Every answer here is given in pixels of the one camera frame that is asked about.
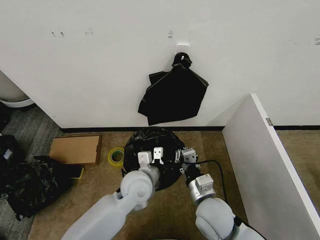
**black garbage bag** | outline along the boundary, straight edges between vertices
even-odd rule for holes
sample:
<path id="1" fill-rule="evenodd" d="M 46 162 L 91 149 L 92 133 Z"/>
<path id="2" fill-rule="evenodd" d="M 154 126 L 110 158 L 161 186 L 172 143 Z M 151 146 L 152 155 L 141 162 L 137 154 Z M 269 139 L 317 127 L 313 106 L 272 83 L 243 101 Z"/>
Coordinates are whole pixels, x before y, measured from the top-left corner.
<path id="1" fill-rule="evenodd" d="M 155 125 L 197 116 L 208 82 L 189 69 L 188 54 L 175 55 L 172 70 L 149 75 L 151 86 L 140 102 L 138 113 Z"/>
<path id="2" fill-rule="evenodd" d="M 0 194 L 4 192 L 4 173 L 18 163 L 23 163 L 25 156 L 12 135 L 0 136 Z"/>
<path id="3" fill-rule="evenodd" d="M 3 173 L 5 196 L 18 220 L 30 218 L 72 185 L 61 163 L 48 156 L 33 158 Z"/>
<path id="4" fill-rule="evenodd" d="M 138 153 L 150 151 L 153 157 L 156 147 L 163 147 L 163 164 L 152 163 L 160 171 L 158 191 L 170 187 L 181 175 L 179 154 L 185 144 L 172 131 L 161 127 L 147 127 L 135 132 L 124 147 L 123 168 L 125 173 L 138 170 Z"/>

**roll of tape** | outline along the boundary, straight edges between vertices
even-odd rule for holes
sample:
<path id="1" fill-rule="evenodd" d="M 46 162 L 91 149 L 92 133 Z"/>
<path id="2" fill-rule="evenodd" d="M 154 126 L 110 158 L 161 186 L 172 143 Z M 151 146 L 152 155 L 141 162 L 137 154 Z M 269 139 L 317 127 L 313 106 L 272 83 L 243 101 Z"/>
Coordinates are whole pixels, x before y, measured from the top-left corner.
<path id="1" fill-rule="evenodd" d="M 125 150 L 123 147 L 115 147 L 108 153 L 108 162 L 115 168 L 122 168 L 124 165 Z"/>

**brown cardboard box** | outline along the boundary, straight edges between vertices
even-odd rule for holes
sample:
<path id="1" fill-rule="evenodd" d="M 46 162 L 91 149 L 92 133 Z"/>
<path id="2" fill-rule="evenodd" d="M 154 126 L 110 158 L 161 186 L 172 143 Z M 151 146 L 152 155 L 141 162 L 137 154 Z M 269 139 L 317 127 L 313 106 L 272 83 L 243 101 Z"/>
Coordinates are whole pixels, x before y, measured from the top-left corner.
<path id="1" fill-rule="evenodd" d="M 62 164 L 92 165 L 99 162 L 101 136 L 67 136 L 53 140 L 50 157 Z"/>

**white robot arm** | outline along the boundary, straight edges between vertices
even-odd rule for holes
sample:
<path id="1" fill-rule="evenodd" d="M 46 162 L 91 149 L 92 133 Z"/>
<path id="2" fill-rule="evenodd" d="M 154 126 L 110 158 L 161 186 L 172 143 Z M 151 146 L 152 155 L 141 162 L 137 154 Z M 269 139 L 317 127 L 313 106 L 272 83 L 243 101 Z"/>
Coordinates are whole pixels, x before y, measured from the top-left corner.
<path id="1" fill-rule="evenodd" d="M 263 240 L 233 214 L 228 204 L 215 197 L 214 181 L 209 174 L 200 172 L 196 152 L 192 148 L 181 152 L 184 158 L 181 172 L 186 176 L 191 199 L 198 205 L 195 224 L 201 233 L 209 240 Z M 133 209 L 147 206 L 158 187 L 160 173 L 157 167 L 150 165 L 151 152 L 139 152 L 138 161 L 139 170 L 124 176 L 120 192 L 101 198 L 67 230 L 62 240 L 110 240 Z"/>
<path id="2" fill-rule="evenodd" d="M 147 206 L 159 182 L 158 168 L 151 166 L 151 152 L 139 152 L 140 168 L 126 174 L 120 192 L 105 195 L 81 216 L 62 240 L 110 240 L 123 227 L 127 215 Z"/>

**white wall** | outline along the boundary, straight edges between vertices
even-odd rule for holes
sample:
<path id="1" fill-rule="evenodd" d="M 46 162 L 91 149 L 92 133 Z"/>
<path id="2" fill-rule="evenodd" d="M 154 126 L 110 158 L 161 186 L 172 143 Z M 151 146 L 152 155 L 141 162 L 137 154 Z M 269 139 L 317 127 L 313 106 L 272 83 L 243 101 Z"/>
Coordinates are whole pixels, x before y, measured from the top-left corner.
<path id="1" fill-rule="evenodd" d="M 164 126 L 223 126 L 250 92 L 275 125 L 320 125 L 319 10 L 319 0 L 3 1 L 0 70 L 62 128 L 146 126 L 148 74 L 189 42 L 210 86 L 197 117 Z"/>

